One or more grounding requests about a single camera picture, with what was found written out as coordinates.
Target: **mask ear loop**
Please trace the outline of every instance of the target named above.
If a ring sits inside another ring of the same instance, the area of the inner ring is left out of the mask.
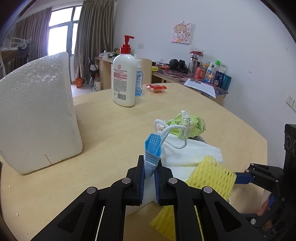
[[[164,130],[161,131],[161,132],[158,131],[157,130],[157,124],[162,124],[165,127]],[[184,144],[182,146],[175,146],[173,143],[165,140],[167,138],[168,134],[170,133],[170,130],[174,129],[174,128],[180,128],[180,129],[184,130],[184,136],[183,136]],[[169,126],[163,120],[156,119],[154,121],[154,130],[155,130],[155,133],[160,135],[161,145],[163,144],[164,141],[166,143],[168,143],[169,145],[171,145],[172,147],[176,148],[176,149],[182,149],[187,145],[187,128],[186,128],[186,126],[183,126],[183,125],[171,125],[171,126]]]

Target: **red pump dispenser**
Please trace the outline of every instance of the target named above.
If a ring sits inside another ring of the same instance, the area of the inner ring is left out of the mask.
[[[120,54],[131,54],[131,46],[128,44],[130,39],[134,39],[134,37],[129,35],[124,36],[124,44],[120,48]]]

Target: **curtain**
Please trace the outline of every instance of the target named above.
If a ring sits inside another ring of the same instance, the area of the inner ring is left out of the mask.
[[[112,0],[83,2],[74,55],[75,78],[84,77],[83,66],[88,64],[88,57],[94,60],[102,50],[112,51],[113,9],[114,1]]]
[[[32,37],[38,58],[48,55],[48,24],[51,12],[52,7],[46,8],[19,21],[15,26],[13,37],[21,39]]]

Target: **metal screw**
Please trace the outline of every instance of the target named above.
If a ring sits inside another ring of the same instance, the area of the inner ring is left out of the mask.
[[[88,194],[93,194],[95,192],[96,192],[96,189],[94,187],[90,187],[90,188],[87,189]]]
[[[123,178],[123,179],[121,180],[121,182],[124,183],[124,184],[128,184],[128,183],[131,182],[131,179],[128,178],[128,177],[125,177],[125,178]]]
[[[251,224],[252,224],[252,225],[255,225],[255,223],[256,223],[256,219],[252,218],[252,219],[251,219]]]
[[[211,193],[213,189],[211,187],[204,187],[204,192]]]
[[[171,177],[169,180],[168,180],[169,183],[171,184],[175,184],[178,182],[178,179],[177,178],[174,178],[174,177]]]

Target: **white wall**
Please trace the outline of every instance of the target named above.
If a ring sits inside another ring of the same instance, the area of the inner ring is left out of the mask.
[[[228,67],[224,107],[267,139],[269,165],[282,167],[284,125],[296,123],[285,103],[288,92],[296,97],[296,44],[285,26],[260,0],[119,0],[114,46],[129,34],[139,57],[188,64],[189,46],[170,43],[180,21],[196,25],[192,46],[204,50],[204,61],[217,58]]]

